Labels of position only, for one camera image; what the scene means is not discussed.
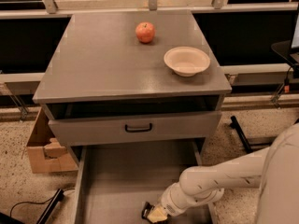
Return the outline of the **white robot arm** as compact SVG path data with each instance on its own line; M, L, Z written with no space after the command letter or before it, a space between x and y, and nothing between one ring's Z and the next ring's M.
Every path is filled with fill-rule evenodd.
M225 189L259 189L255 224L299 224L299 124L283 131L270 147L214 166L185 169L142 217L161 224L189 208L214 203Z

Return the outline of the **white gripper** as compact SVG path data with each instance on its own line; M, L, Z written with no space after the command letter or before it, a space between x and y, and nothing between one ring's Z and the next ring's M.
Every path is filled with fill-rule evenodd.
M179 185L169 186L162 194L159 203L148 207L146 219L150 223L167 221L167 214L176 217L186 211L186 196Z

